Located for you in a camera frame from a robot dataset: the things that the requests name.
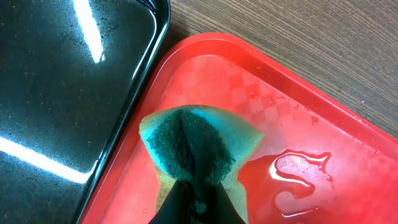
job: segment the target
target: black object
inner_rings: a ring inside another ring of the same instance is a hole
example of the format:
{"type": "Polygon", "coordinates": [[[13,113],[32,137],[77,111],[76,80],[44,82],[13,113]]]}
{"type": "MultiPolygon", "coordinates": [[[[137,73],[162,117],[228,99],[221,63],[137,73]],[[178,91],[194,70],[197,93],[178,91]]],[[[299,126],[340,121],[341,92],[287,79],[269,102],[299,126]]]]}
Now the black object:
{"type": "MultiPolygon", "coordinates": [[[[150,224],[188,224],[197,216],[193,208],[195,200],[192,186],[176,181],[165,202],[150,224]]],[[[206,212],[196,221],[206,224],[243,224],[244,221],[234,209],[222,184],[210,187],[206,191],[206,212]]]]}
{"type": "Polygon", "coordinates": [[[169,26],[167,0],[0,1],[0,223],[76,223],[169,26]]]}

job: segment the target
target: sponge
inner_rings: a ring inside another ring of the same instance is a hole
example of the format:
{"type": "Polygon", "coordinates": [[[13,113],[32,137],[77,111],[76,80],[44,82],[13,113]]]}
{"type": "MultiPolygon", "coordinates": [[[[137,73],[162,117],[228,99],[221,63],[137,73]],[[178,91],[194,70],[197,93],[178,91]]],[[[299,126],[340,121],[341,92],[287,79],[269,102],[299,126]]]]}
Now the sponge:
{"type": "Polygon", "coordinates": [[[246,192],[237,176],[264,137],[259,130],[229,111],[188,105],[146,116],[139,133],[160,182],[157,211],[176,180],[191,183],[199,213],[206,210],[206,189],[221,182],[248,222],[246,192]]]}

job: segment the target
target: black tray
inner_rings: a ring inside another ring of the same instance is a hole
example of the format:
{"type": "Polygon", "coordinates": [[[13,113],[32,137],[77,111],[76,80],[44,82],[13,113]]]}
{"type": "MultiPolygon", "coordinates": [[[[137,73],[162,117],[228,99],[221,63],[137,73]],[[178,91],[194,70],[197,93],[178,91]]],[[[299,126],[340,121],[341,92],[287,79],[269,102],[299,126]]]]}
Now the black tray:
{"type": "Polygon", "coordinates": [[[0,2],[0,223],[76,223],[139,99],[167,0],[0,2]]]}

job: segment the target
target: wooden table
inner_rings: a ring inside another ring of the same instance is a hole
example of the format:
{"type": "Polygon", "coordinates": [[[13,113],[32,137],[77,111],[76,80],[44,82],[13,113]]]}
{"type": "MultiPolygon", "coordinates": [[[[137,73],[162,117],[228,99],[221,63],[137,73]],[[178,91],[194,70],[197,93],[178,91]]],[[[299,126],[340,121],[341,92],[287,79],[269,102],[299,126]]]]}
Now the wooden table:
{"type": "Polygon", "coordinates": [[[164,51],[236,35],[398,138],[396,0],[171,0],[164,51]]]}

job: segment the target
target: yellow sponge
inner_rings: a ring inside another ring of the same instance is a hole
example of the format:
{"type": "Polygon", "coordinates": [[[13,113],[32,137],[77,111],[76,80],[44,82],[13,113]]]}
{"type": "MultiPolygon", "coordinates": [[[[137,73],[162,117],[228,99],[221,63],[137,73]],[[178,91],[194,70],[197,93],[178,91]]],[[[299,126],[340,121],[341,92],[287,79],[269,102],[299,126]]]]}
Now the yellow sponge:
{"type": "MultiPolygon", "coordinates": [[[[181,111],[194,114],[198,118],[204,118],[207,123],[216,130],[218,136],[221,138],[224,148],[229,153],[230,158],[232,158],[232,163],[228,167],[229,172],[222,176],[221,183],[234,205],[235,210],[247,223],[248,211],[246,191],[243,185],[237,181],[238,170],[256,150],[264,135],[240,117],[229,111],[212,106],[180,106],[150,114],[141,121],[139,134],[141,135],[141,139],[151,159],[154,161],[160,183],[160,190],[156,200],[156,212],[169,194],[170,189],[176,181],[176,177],[170,175],[170,171],[168,170],[170,165],[164,161],[165,157],[159,155],[159,149],[154,148],[154,145],[151,144],[151,139],[153,139],[155,131],[159,132],[159,128],[164,128],[161,124],[167,121],[173,114],[177,112],[180,113],[181,111]]],[[[179,176],[178,179],[189,178],[187,175],[188,174],[185,174],[183,170],[181,171],[181,177],[179,176]]]]}

